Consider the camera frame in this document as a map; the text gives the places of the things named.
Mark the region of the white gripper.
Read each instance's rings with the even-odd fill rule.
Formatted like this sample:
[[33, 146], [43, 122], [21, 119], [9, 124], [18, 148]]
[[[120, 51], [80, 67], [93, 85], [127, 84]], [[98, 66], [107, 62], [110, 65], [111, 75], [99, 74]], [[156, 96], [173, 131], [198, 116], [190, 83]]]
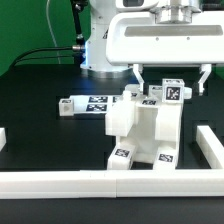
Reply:
[[200, 0], [115, 0], [117, 14], [108, 28], [106, 58], [133, 65], [144, 91], [143, 66], [200, 66], [199, 96], [212, 72], [224, 64], [224, 5]]

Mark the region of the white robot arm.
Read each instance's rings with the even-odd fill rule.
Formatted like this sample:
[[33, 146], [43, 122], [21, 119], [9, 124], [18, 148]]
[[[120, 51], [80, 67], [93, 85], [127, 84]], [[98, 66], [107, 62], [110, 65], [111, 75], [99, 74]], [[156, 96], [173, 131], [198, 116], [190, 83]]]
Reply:
[[101, 49], [112, 65], [224, 65], [224, 8], [200, 0], [91, 0], [105, 28]]

